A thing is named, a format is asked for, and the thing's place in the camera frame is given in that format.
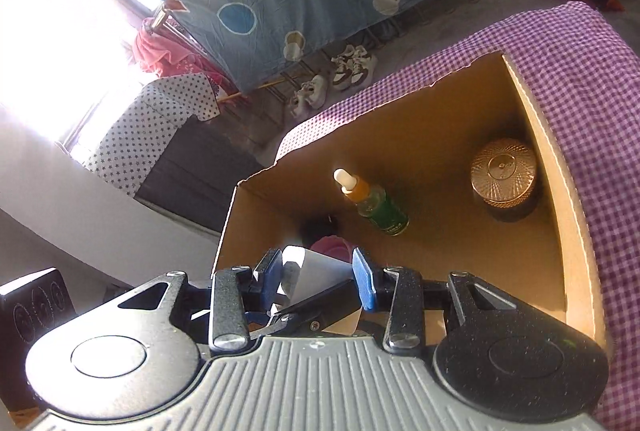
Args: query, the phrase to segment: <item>green bottle label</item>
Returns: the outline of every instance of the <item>green bottle label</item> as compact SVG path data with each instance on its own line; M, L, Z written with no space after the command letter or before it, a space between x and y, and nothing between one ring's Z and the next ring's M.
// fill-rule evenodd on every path
M409 225L409 217L388 196L373 211L369 220L383 233L391 236L397 236Z

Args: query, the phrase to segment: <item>cardboard box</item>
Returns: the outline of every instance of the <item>cardboard box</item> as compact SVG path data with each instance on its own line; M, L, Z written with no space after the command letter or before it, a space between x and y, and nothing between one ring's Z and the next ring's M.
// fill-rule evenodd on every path
M543 193L515 223L494 220L474 201L470 163L487 142L527 141ZM359 217L333 180L344 168L382 185L409 215L399 236ZM489 54L377 107L299 148L236 188L215 268L253 265L270 247L299 245L304 220L334 214L340 235L380 265L444 280L466 270L605 346L604 313L591 239L568 167L513 64ZM429 315L428 335L442 330Z

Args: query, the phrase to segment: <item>jar lid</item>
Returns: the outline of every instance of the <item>jar lid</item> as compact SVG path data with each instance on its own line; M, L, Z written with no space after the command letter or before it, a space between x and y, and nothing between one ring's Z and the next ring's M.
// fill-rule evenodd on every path
M471 185L489 205L510 208L524 202L536 182L533 151L513 138L484 146L471 164Z

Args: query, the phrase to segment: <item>sneaker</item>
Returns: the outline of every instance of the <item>sneaker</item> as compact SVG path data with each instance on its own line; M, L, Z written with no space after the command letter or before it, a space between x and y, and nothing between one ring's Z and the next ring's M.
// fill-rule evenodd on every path
M353 49L351 58L356 59L356 58L367 58L367 57L370 57L370 55L364 46L358 45Z
M369 86L373 80L373 71L376 68L378 59L375 55L360 53L353 58L353 72L351 73L351 84L353 86Z
M302 89L306 92L305 99L309 106L313 109L320 109L326 99L326 89L328 83L322 75L316 75L309 82L302 85Z
M338 91L346 90L351 86L351 75L353 74L351 58L354 53L353 45L347 45L341 54L331 59L336 66L333 87Z
M289 111L296 120L301 120L305 117L308 110L308 103L306 101L307 92L302 89L298 90L289 99Z

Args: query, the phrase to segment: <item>white wall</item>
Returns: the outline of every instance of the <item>white wall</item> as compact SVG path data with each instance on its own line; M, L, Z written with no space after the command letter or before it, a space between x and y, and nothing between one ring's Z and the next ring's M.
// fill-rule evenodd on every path
M0 209L60 250L133 286L169 270L207 279L218 247L215 239L102 181L3 107Z
M0 285L55 267L65 280L79 314L102 303L105 290L119 282L60 251L0 210Z

